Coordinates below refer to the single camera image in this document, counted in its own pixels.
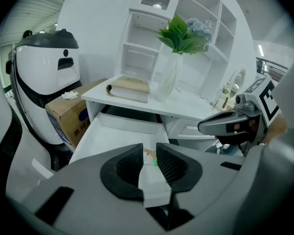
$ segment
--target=cardboard box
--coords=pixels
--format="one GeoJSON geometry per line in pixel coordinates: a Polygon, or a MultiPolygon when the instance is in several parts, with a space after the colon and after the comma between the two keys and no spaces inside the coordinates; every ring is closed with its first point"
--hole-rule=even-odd
{"type": "Polygon", "coordinates": [[[90,125],[86,102],[81,99],[81,96],[105,80],[107,79],[104,78],[73,90],[78,92],[76,99],[63,99],[59,96],[45,106],[53,127],[71,151],[75,151],[90,125]]]}

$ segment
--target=ceiling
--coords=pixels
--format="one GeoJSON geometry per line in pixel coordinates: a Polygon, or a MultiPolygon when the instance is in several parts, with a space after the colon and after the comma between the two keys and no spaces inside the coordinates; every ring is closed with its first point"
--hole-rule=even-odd
{"type": "Polygon", "coordinates": [[[294,24],[277,0],[236,0],[248,22],[253,40],[294,48],[294,24]]]}
{"type": "Polygon", "coordinates": [[[18,42],[26,30],[54,29],[64,0],[18,0],[4,20],[1,45],[18,42]]]}

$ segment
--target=white robot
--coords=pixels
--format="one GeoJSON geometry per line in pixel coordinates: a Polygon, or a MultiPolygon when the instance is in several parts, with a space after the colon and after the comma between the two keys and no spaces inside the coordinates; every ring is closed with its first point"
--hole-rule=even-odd
{"type": "Polygon", "coordinates": [[[22,202],[45,179],[33,160],[51,169],[49,152],[21,124],[0,84],[0,194],[22,202]]]}
{"type": "Polygon", "coordinates": [[[6,73],[10,74],[17,107],[30,132],[48,150],[66,150],[45,105],[81,86],[78,45],[73,35],[63,29],[22,39],[9,54],[6,73]]]}

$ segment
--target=glass vase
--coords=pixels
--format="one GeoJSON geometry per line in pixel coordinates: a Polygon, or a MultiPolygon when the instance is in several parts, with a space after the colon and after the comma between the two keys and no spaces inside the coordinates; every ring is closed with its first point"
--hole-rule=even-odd
{"type": "Polygon", "coordinates": [[[177,75],[182,65],[182,55],[172,52],[163,68],[161,80],[158,85],[156,99],[165,102],[171,94],[177,75]]]}

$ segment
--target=blue hydrangea flower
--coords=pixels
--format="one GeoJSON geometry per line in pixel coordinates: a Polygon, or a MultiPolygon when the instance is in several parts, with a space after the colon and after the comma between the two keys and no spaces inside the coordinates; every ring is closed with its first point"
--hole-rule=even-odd
{"type": "Polygon", "coordinates": [[[189,31],[194,33],[195,36],[203,36],[208,43],[212,43],[213,35],[210,30],[212,28],[212,22],[210,20],[201,22],[197,18],[190,18],[186,21],[186,24],[189,31]]]}

